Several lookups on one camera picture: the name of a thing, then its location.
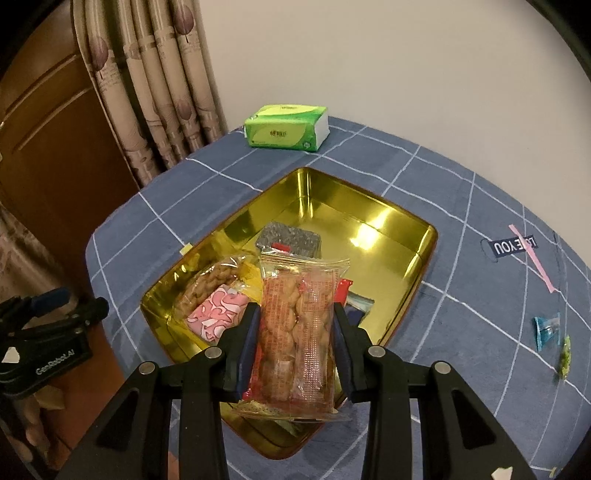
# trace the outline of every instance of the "blue tablecloth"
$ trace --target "blue tablecloth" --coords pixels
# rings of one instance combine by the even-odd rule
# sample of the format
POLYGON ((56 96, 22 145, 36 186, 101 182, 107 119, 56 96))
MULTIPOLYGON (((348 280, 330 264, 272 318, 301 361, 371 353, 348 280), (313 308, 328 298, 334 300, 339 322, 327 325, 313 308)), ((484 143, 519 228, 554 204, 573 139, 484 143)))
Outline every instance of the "blue tablecloth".
MULTIPOLYGON (((146 290, 220 221, 295 168, 311 165, 410 210, 439 232, 437 250, 389 348, 404 360, 445 359, 496 414, 539 478, 561 468, 591 424, 591 315, 587 266, 544 222, 511 196, 424 147, 342 119, 317 154, 247 146, 239 131, 192 154, 116 210, 92 236, 86 259, 97 296, 109 300, 106 337, 125 375, 141 361, 170 363, 140 310, 146 290), (487 240, 534 235, 537 256, 560 291, 550 294, 526 253, 495 259, 487 240), (573 363, 556 379, 560 348, 535 351, 534 316, 561 315, 573 363)), ((357 479, 367 406, 328 424, 292 458, 257 455, 228 428, 233 479, 357 479)), ((421 476, 413 406, 415 478, 421 476)), ((173 411, 171 451, 178 448, 173 411)))

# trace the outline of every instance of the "pink candy wrapper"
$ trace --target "pink candy wrapper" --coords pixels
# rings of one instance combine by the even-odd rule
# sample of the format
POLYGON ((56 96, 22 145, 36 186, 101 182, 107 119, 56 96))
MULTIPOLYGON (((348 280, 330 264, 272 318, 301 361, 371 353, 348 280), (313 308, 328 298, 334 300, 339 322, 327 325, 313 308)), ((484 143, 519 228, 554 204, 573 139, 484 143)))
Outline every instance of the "pink candy wrapper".
POLYGON ((243 293, 222 285, 188 316, 187 326, 203 340, 215 345, 224 330, 238 325, 249 301, 243 293))

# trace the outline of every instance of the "screw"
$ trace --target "screw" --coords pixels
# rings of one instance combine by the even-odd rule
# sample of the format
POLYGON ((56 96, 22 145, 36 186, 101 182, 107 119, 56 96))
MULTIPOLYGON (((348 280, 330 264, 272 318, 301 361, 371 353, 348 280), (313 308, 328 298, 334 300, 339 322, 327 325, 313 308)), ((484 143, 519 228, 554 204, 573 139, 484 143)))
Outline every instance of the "screw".
POLYGON ((211 346, 205 350, 205 356, 207 358, 217 358, 222 354, 222 349, 217 346, 211 346))
POLYGON ((368 353, 375 358, 380 358, 386 355, 386 350, 384 350, 384 347, 379 345, 372 345, 368 348, 368 353))
POLYGON ((138 367, 138 370, 142 375, 149 375, 154 370, 156 370, 156 365, 154 365, 152 362, 144 362, 138 367))
POLYGON ((449 364, 447 364, 445 362, 437 362, 435 364, 435 370, 438 373, 441 373, 442 375, 447 375, 449 372, 452 371, 452 368, 450 367, 449 364))

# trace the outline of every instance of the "door panel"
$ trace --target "door panel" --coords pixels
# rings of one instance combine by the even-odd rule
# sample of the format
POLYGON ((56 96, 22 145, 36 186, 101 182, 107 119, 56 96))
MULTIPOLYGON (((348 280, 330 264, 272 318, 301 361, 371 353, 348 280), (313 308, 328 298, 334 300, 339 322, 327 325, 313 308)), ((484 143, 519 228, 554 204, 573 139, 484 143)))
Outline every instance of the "door panel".
POLYGON ((0 81, 0 201, 89 291, 86 244, 138 188, 77 49, 69 10, 66 1, 37 28, 0 81))

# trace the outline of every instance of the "tissue box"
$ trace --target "tissue box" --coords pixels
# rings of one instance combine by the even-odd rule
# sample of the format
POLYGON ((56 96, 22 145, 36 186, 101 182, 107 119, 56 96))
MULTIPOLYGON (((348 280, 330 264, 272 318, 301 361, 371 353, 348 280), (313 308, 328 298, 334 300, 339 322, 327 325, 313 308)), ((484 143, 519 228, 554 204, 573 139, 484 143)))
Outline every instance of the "tissue box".
POLYGON ((244 122, 251 147, 317 151, 329 134, 325 106, 265 105, 244 122))

